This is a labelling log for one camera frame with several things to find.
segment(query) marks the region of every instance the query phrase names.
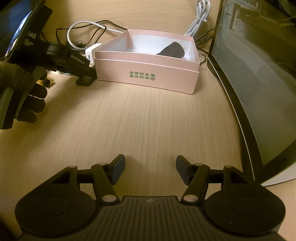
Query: pink cardboard box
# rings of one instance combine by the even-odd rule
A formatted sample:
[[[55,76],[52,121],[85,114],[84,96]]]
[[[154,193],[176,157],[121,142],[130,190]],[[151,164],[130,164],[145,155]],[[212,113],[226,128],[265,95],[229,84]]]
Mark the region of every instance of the pink cardboard box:
[[[172,42],[183,58],[156,55]],[[99,80],[145,85],[193,94],[200,61],[192,37],[149,30],[127,30],[95,51]]]

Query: black glove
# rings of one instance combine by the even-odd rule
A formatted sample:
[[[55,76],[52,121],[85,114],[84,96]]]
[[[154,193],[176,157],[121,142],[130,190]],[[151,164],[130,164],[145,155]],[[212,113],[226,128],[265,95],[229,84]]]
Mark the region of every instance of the black glove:
[[[12,127],[13,118],[34,123],[45,108],[47,90],[16,64],[0,62],[0,129]]]

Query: black plastic device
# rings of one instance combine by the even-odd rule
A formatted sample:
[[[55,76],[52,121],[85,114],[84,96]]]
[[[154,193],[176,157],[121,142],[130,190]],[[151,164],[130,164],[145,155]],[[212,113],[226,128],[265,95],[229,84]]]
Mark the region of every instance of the black plastic device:
[[[40,39],[41,31],[52,14],[44,3],[42,1],[35,6],[23,19],[7,49],[5,61],[31,72],[36,82],[44,76],[46,79],[47,70],[57,70],[79,77],[77,85],[90,86],[97,75],[96,70],[89,67],[88,59],[65,45],[46,43]],[[12,128],[27,95],[11,88],[0,91],[0,129]]]
[[[176,196],[125,196],[114,191],[124,155],[88,170],[69,166],[24,196],[15,216],[21,241],[278,240],[283,202],[232,166],[212,170],[183,156],[176,168],[188,188]],[[92,183],[96,200],[79,189]],[[221,190],[205,199],[209,183]]]

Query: monitor bezel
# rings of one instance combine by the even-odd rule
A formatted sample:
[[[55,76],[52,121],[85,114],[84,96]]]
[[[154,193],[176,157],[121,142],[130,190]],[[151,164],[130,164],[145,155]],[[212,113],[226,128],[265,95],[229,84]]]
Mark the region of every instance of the monitor bezel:
[[[213,34],[213,39],[210,45],[208,54],[208,67],[212,69],[212,72],[220,80],[223,85],[224,90],[230,100],[230,103],[234,109],[237,121],[240,125],[241,131],[241,148],[242,148],[242,168],[243,172],[248,176],[253,177],[255,181],[263,183],[277,174],[281,173],[289,166],[296,162],[296,139],[292,144],[290,144],[285,150],[283,150],[278,156],[263,165],[262,158],[260,155],[259,147],[256,142],[255,135],[253,133],[252,127],[249,123],[248,117],[244,111],[244,108],[236,95],[230,81],[227,79],[223,70],[219,66],[218,62],[212,55],[217,30],[222,17],[223,6],[225,0],[220,1],[217,21],[215,25],[215,30]]]

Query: wooden desk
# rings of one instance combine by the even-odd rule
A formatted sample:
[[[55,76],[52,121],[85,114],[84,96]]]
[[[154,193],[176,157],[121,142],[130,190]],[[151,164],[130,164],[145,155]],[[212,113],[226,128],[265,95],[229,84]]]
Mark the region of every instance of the wooden desk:
[[[218,0],[201,33],[214,27]],[[194,19],[195,1],[47,0],[53,15],[45,27],[55,41],[55,29],[78,20],[109,19],[126,28],[184,33]],[[86,41],[92,31],[76,31],[73,39]],[[113,33],[106,33],[107,42]],[[218,80],[201,66],[194,95],[145,86],[96,81],[90,87],[75,85],[75,77],[57,75],[49,89],[45,110],[35,124],[15,122],[0,132],[0,217],[16,234],[17,201],[68,165],[88,169],[126,156],[126,169],[115,189],[123,195],[177,195],[186,189],[175,169],[177,155],[221,169],[241,169],[239,126]],[[283,184],[294,190],[293,182]],[[210,185],[208,193],[217,191]],[[89,185],[83,190],[91,193]],[[295,240],[291,200],[277,187],[271,188],[287,205],[288,222],[280,232]]]

